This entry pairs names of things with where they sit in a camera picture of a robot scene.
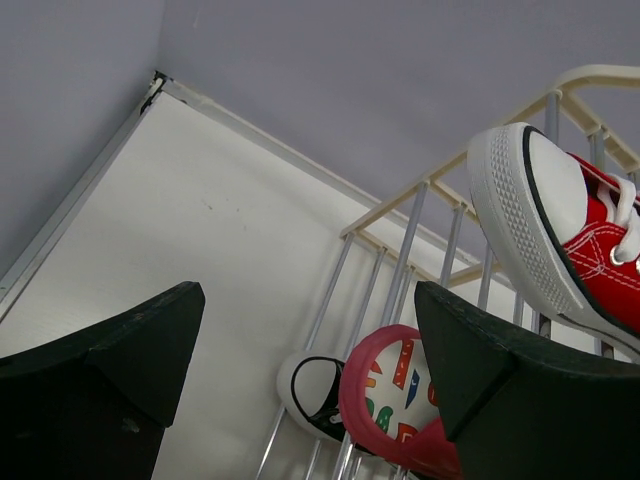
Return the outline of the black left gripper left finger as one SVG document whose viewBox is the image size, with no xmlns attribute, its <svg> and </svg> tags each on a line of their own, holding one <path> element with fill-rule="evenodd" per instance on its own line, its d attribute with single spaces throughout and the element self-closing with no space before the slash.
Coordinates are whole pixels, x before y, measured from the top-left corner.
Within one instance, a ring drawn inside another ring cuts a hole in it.
<svg viewBox="0 0 640 480">
<path fill-rule="evenodd" d="M 205 308 L 182 282 L 1 360 L 4 479 L 149 479 Z"/>
</svg>

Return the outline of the cream and chrome shoe shelf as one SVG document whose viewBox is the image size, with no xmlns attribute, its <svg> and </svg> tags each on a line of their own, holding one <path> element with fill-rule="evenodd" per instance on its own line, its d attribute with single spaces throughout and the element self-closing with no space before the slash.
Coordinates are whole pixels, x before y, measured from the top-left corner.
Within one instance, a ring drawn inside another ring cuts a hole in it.
<svg viewBox="0 0 640 480">
<path fill-rule="evenodd" d="M 580 71 L 580 64 L 531 59 L 438 68 L 398 62 L 266 66 L 248 117 L 273 138 L 282 160 L 276 192 L 296 215 L 275 209 L 273 247 L 255 267 L 269 320 L 255 346 L 265 378 L 272 379 L 276 362 L 303 342 L 342 227 L 430 173 L 416 257 L 442 250 L 452 212 L 439 189 L 466 193 L 460 160 L 466 141 Z"/>
</svg>

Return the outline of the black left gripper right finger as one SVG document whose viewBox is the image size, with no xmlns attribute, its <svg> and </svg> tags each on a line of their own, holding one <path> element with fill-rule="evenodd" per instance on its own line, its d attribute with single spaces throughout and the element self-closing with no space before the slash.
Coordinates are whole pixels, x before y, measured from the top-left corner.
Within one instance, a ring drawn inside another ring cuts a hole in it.
<svg viewBox="0 0 640 480">
<path fill-rule="evenodd" d="M 639 368 L 545 339 L 434 282 L 417 323 L 467 479 L 636 479 Z"/>
</svg>

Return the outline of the red sneaker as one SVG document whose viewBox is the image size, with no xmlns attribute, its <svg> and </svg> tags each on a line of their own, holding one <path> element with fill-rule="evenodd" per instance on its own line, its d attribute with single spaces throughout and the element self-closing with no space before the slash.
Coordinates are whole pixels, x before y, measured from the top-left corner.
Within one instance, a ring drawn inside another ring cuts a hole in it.
<svg viewBox="0 0 640 480">
<path fill-rule="evenodd" d="M 639 360 L 639 194 L 524 122 L 486 130 L 466 166 L 479 224 L 537 312 Z"/>
</svg>

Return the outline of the pink green flip-flop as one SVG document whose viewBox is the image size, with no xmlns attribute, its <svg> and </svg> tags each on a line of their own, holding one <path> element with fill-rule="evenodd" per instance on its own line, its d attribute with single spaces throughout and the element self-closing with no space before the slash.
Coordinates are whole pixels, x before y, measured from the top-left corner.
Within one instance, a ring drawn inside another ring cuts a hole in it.
<svg viewBox="0 0 640 480">
<path fill-rule="evenodd" d="M 463 477 L 417 329 L 389 325 L 361 340 L 344 366 L 338 399 L 355 444 L 429 478 Z"/>
</svg>

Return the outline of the black canvas sneaker white laces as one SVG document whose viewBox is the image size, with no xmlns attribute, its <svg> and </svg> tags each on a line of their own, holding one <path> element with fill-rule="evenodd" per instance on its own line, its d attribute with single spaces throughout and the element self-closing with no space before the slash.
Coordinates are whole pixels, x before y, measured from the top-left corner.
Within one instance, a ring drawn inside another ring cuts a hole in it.
<svg viewBox="0 0 640 480">
<path fill-rule="evenodd" d="M 344 439 L 338 401 L 343 368 L 342 360 L 313 351 L 295 352 L 279 368 L 276 388 L 286 412 L 315 438 Z"/>
</svg>

